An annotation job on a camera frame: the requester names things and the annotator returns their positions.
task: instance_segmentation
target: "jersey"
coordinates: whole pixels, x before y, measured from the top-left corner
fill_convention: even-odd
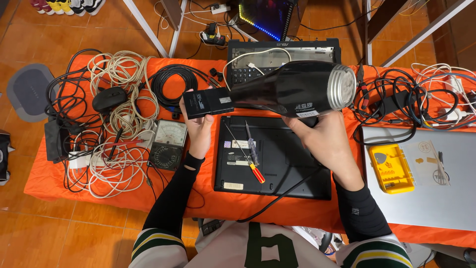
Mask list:
[[[291,229],[256,222],[225,221],[199,235],[190,261],[183,242],[160,229],[139,233],[129,268],[412,268],[394,234],[344,246],[334,263]]]

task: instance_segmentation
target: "hand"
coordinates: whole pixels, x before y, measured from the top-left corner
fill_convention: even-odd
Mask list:
[[[207,151],[210,149],[211,125],[213,124],[214,118],[210,114],[207,114],[205,117],[189,120],[187,118],[187,111],[185,110],[183,97],[180,100],[179,105],[190,137],[190,149],[188,150],[188,153],[196,159],[203,159],[205,158]]]
[[[334,178],[349,191],[363,188],[360,170],[350,150],[344,117],[340,112],[331,112],[319,117],[319,123],[310,128],[295,118],[282,116],[283,121],[301,139],[312,155],[334,172]]]

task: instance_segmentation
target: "black mouse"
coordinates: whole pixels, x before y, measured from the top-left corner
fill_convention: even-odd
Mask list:
[[[92,100],[92,108],[98,113],[105,114],[126,101],[126,92],[121,87],[115,86],[99,92]]]

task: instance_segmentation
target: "shoe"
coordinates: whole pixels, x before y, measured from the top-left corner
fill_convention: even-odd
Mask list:
[[[61,8],[60,4],[56,0],[46,0],[50,7],[55,11],[56,14],[61,15],[64,13],[64,10]]]
[[[66,15],[74,14],[74,11],[69,7],[71,0],[56,0],[56,2],[61,6],[61,9],[66,13]]]
[[[30,0],[30,5],[36,10],[36,12],[43,14],[45,11],[43,8],[40,6],[40,1],[39,0]]]
[[[74,14],[82,17],[86,14],[86,10],[83,7],[84,0],[71,0],[69,7],[73,10]]]
[[[106,0],[84,0],[83,7],[87,13],[94,16],[99,12],[102,6],[104,6],[105,2]]]
[[[50,7],[50,5],[45,0],[38,0],[38,3],[40,4],[41,9],[43,9],[43,11],[45,11],[46,14],[53,15],[55,13],[55,11]]]

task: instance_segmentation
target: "pliers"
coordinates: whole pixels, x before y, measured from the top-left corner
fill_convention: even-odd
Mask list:
[[[360,66],[358,68],[357,83],[358,83],[357,91],[361,90],[364,96],[364,100],[362,101],[362,106],[361,106],[361,110],[364,110],[367,108],[367,105],[368,105],[368,90],[367,90],[367,85],[364,82],[364,65],[362,63],[360,63]]]

